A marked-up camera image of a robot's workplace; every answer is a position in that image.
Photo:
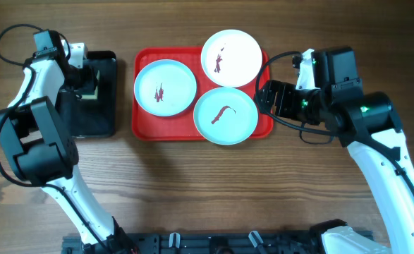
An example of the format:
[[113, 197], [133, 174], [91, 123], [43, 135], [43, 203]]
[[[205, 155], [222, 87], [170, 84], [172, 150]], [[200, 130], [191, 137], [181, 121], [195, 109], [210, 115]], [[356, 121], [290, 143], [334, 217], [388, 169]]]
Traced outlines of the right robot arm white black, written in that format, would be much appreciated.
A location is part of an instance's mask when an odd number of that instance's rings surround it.
[[383, 92], [364, 93], [348, 46], [288, 55], [298, 82], [257, 79], [258, 110], [299, 133], [338, 140], [370, 187], [390, 252], [414, 253], [414, 167], [393, 102]]

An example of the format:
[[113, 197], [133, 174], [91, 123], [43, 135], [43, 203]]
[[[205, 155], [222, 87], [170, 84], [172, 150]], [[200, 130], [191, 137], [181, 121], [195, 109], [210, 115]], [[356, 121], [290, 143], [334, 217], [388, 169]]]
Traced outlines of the green yellow sponge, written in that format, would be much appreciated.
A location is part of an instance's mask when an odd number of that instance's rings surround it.
[[89, 73], [83, 80], [78, 92], [81, 94], [81, 99], [93, 99], [98, 98], [98, 90], [100, 83], [100, 72], [98, 70]]

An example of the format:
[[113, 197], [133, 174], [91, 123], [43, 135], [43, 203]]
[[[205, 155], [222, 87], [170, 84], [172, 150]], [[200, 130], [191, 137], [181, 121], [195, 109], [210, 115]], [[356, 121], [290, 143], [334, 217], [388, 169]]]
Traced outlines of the light blue plate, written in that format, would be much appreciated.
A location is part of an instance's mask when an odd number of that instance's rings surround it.
[[168, 117], [185, 111], [197, 94], [193, 72], [180, 61], [162, 59], [147, 64], [134, 83], [135, 100], [154, 116]]

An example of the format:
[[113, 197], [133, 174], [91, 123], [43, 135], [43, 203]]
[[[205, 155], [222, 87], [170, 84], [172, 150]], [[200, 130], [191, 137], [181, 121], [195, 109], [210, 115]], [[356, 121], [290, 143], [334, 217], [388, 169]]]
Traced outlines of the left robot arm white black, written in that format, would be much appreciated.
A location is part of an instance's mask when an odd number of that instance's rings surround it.
[[76, 138], [115, 131], [117, 60], [59, 32], [36, 28], [36, 50], [22, 62], [24, 80], [0, 110], [1, 175], [51, 196], [80, 235], [79, 253], [137, 253], [138, 247], [96, 200], [79, 169]]

